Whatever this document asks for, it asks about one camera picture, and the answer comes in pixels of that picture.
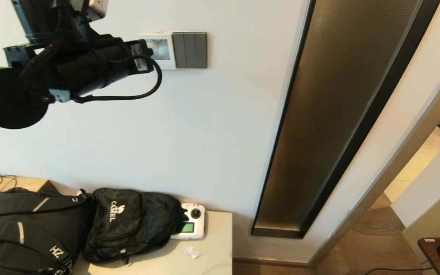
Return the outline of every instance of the reflective stripe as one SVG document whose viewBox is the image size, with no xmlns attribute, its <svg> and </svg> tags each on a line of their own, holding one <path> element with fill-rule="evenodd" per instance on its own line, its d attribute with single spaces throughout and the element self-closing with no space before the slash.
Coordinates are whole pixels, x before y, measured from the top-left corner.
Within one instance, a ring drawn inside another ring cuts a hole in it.
<svg viewBox="0 0 440 275">
<path fill-rule="evenodd" d="M 25 234 L 23 233 L 23 223 L 18 222 L 19 229 L 19 243 L 23 244 L 25 242 Z"/>
<path fill-rule="evenodd" d="M 40 207 L 42 207 L 42 205 L 44 205 L 44 203 L 46 203 L 47 200 L 49 200 L 49 198 L 45 198 L 42 202 L 40 202 L 40 204 L 37 205 L 37 207 L 35 207 L 35 209 L 33 209 L 33 212 L 36 212 Z"/>
</svg>

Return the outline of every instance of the black backpack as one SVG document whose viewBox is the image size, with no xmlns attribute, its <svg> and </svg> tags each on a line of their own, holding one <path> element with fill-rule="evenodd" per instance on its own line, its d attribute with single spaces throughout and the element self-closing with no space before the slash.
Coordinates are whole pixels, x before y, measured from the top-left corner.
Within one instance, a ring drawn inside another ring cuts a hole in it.
<svg viewBox="0 0 440 275">
<path fill-rule="evenodd" d="M 82 257 L 91 263 L 118 259 L 164 246 L 182 222 L 184 209 L 155 192 L 101 188 L 93 192 L 96 214 Z"/>
<path fill-rule="evenodd" d="M 0 275 L 70 273 L 91 228 L 94 199 L 16 188 L 0 193 Z"/>
</svg>

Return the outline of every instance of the switch panel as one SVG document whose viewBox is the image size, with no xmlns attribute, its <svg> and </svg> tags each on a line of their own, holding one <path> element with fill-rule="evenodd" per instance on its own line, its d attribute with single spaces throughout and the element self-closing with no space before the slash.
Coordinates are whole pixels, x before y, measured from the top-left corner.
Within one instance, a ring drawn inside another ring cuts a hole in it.
<svg viewBox="0 0 440 275">
<path fill-rule="evenodd" d="M 177 68 L 207 68 L 207 36 L 205 32 L 173 32 Z"/>
</svg>

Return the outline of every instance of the backpack strap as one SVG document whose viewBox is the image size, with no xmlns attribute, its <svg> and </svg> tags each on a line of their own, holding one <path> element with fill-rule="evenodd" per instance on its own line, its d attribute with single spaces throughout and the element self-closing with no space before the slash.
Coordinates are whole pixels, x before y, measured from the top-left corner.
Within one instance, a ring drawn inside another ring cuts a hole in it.
<svg viewBox="0 0 440 275">
<path fill-rule="evenodd" d="M 59 269 L 49 268 L 48 270 L 43 270 L 52 274 L 70 274 L 70 269 L 74 264 L 61 241 L 53 235 L 27 223 L 18 221 L 0 222 L 0 242 L 21 245 L 46 256 L 56 264 L 55 268 Z"/>
<path fill-rule="evenodd" d="M 78 207 L 92 199 L 92 195 L 87 193 L 73 197 L 31 191 L 2 192 L 0 193 L 0 216 L 69 209 Z"/>
</svg>

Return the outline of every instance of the camel logo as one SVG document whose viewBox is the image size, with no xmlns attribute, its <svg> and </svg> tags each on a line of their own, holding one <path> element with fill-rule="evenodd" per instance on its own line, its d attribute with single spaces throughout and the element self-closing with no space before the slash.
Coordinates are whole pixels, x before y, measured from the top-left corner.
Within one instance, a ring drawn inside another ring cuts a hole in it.
<svg viewBox="0 0 440 275">
<path fill-rule="evenodd" d="M 116 202 L 113 201 L 110 207 L 110 223 L 116 219 L 117 214 L 121 214 L 125 210 L 125 205 L 117 206 Z"/>
</svg>

